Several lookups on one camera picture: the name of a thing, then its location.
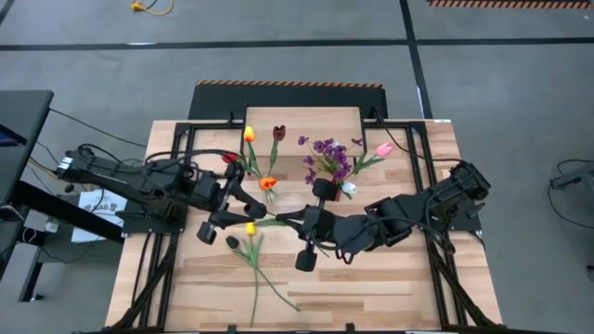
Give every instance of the wooden tabletop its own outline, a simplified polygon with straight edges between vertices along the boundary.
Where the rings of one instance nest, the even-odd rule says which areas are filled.
[[[148,154],[171,149],[175,121],[153,123]],[[450,122],[427,121],[428,136],[434,158],[459,157],[454,129]],[[403,130],[393,129],[395,139],[404,145]],[[200,130],[194,148],[222,148],[239,151],[239,130]],[[332,136],[330,129],[320,134],[324,139]],[[366,130],[369,150],[390,141],[384,130]],[[422,153],[420,139],[417,148]],[[303,178],[307,175],[303,157],[279,157],[273,175],[278,183],[278,199],[269,211],[289,212],[315,204]],[[196,162],[203,169],[222,172],[225,164],[220,157],[199,156]],[[258,161],[261,170],[267,170],[267,158]],[[447,177],[451,162],[436,162],[437,177]],[[425,186],[428,176],[422,168]],[[363,207],[378,199],[401,193],[416,192],[407,153],[395,149],[386,161],[375,164],[360,175],[349,179],[358,187],[353,200],[346,198],[327,203],[326,209],[340,215],[362,213]],[[257,180],[247,177],[243,188],[257,199],[263,195]],[[230,201],[230,210],[241,212],[242,204]],[[261,227],[264,235],[260,266],[277,290],[301,308],[296,312],[279,299],[265,283],[260,284],[258,309],[253,328],[249,328],[254,295],[252,269],[231,253],[225,243],[228,235],[245,238],[243,226],[218,230],[212,246],[196,238],[207,212],[191,209],[187,217],[186,232],[180,236],[175,258],[174,283],[170,297],[166,330],[226,330],[227,325],[238,325],[239,330],[344,330],[353,322],[357,329],[402,330],[437,329],[439,320],[433,295],[429,260],[424,236],[416,231],[411,237],[391,248],[380,247],[373,252],[356,255],[351,265],[319,254],[313,273],[294,268],[296,254],[303,250],[304,242],[288,227]],[[116,277],[106,325],[117,321],[130,306],[132,289],[140,252],[146,235],[133,235],[126,239]],[[497,300],[481,244],[469,233],[450,233],[456,246],[458,276],[462,286],[477,305],[493,321],[500,322]],[[149,267],[148,247],[146,261],[139,283],[144,287]],[[451,292],[444,281],[450,323],[455,323]],[[156,322],[161,285],[156,289],[151,304],[149,323]]]

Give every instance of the warning tape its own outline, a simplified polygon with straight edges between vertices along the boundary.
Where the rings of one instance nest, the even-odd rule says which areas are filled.
[[[550,1],[430,1],[429,6],[465,8],[526,8],[526,9],[589,9],[594,5],[586,2]]]
[[[277,85],[277,86],[301,86],[301,87],[365,87],[381,88],[379,83],[318,83],[318,82],[281,82],[281,81],[260,81],[260,80],[198,80],[199,84],[239,84],[239,85]]]

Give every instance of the white tulip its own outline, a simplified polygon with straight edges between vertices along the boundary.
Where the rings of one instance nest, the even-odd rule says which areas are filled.
[[[347,194],[356,194],[356,186],[354,183],[345,182],[342,184],[342,191]]]

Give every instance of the concrete floor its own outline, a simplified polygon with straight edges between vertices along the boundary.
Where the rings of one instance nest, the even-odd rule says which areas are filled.
[[[409,5],[418,38],[594,36],[587,10]],[[405,37],[400,6],[390,0],[176,0],[159,18],[115,0],[16,0],[0,26],[0,45]],[[594,158],[594,48],[422,46],[420,57],[434,117],[453,120],[463,158],[493,186],[481,217],[504,322],[591,333],[586,264],[594,263],[594,230],[557,218],[546,189],[558,161]],[[406,46],[0,52],[0,89],[52,89],[53,108],[137,142],[146,143],[153,120],[186,118],[198,79],[382,83],[392,118],[421,115]],[[143,155],[55,114],[40,141],[58,155],[83,142]],[[50,165],[42,149],[33,156]],[[41,186],[30,172],[23,177]],[[566,215],[592,224],[579,187],[553,195]],[[28,225],[43,221],[32,214]],[[3,333],[101,328],[120,248],[106,242],[77,263],[45,266],[37,292],[47,299],[17,303],[32,252],[19,245],[0,284]]]

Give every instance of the white paper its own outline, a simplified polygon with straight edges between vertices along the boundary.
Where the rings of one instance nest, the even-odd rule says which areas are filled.
[[[78,207],[91,212],[99,203],[101,199],[101,190],[85,191],[81,193],[81,197],[78,202]],[[114,225],[122,226],[123,220],[116,216],[115,213],[123,211],[126,206],[127,199],[116,195],[108,190],[105,190],[101,203],[97,206],[94,215],[111,222]],[[86,232],[80,228],[74,228],[72,231],[72,242],[90,242],[99,241],[105,238],[99,237],[92,233]]]

